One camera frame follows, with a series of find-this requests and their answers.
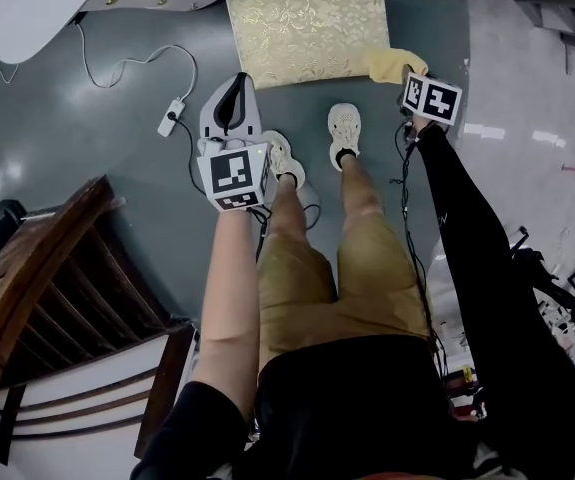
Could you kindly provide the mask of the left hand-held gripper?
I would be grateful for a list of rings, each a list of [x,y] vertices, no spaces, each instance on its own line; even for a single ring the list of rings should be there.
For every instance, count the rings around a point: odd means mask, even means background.
[[[261,133],[252,78],[231,77],[203,105],[201,137],[252,137]],[[219,212],[246,210],[266,202],[271,144],[242,139],[201,138],[197,159],[204,191]]]

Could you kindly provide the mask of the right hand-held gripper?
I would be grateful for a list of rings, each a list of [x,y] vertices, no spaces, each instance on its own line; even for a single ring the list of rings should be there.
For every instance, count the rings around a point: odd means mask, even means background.
[[[418,132],[415,117],[447,128],[454,126],[461,100],[461,88],[412,70],[403,71],[397,103],[402,115],[410,121],[408,127],[412,133]]]

